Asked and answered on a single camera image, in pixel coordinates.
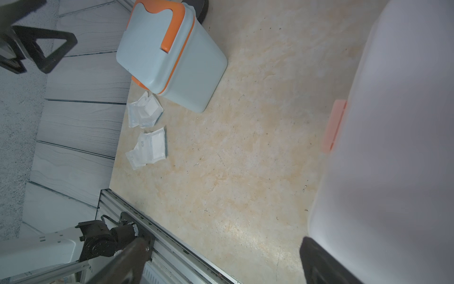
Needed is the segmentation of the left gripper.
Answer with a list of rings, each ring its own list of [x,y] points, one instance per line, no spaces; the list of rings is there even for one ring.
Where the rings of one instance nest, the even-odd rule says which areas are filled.
[[[36,12],[46,1],[1,1],[1,67],[15,74],[26,73],[24,61],[31,61],[49,74],[76,47],[73,33],[18,26],[16,22]]]

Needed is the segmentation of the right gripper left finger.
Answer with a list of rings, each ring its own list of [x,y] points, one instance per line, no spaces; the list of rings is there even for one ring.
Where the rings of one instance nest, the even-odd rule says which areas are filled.
[[[139,284],[145,263],[149,260],[150,247],[142,238],[135,239],[93,276],[88,284]]]

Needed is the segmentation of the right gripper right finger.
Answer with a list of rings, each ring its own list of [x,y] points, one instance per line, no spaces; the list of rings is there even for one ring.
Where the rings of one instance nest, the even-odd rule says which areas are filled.
[[[307,284],[362,283],[310,237],[303,238],[299,253]]]

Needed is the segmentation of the white pink medicine box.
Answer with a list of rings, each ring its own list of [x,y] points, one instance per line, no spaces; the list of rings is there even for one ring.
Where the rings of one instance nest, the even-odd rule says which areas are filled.
[[[362,284],[454,281],[454,4],[390,1],[323,141],[315,240]]]

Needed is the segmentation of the grey orange medicine box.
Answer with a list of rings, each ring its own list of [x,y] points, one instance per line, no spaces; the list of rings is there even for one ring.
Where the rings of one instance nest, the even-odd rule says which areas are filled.
[[[197,113],[228,66],[194,7],[173,1],[136,1],[116,58],[137,85]]]

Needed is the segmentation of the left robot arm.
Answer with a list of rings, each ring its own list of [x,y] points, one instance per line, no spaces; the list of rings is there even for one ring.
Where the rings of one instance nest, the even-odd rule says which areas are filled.
[[[46,1],[3,1],[1,3],[1,67],[12,73],[26,72],[22,61],[32,60],[43,73],[50,73],[77,44],[74,34],[18,26],[16,22],[38,10]],[[114,228],[101,220],[51,234],[1,242],[1,277],[51,266],[80,265],[97,257],[129,254],[139,235],[134,222],[119,221]]]

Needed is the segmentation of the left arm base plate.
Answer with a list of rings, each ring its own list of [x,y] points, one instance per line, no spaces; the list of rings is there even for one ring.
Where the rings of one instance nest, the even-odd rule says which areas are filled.
[[[126,248],[127,245],[132,243],[135,239],[142,238],[147,243],[146,251],[151,258],[154,250],[154,243],[156,241],[155,235],[142,224],[144,221],[142,217],[137,220],[134,214],[122,212],[119,219],[119,226],[116,228],[119,249]]]

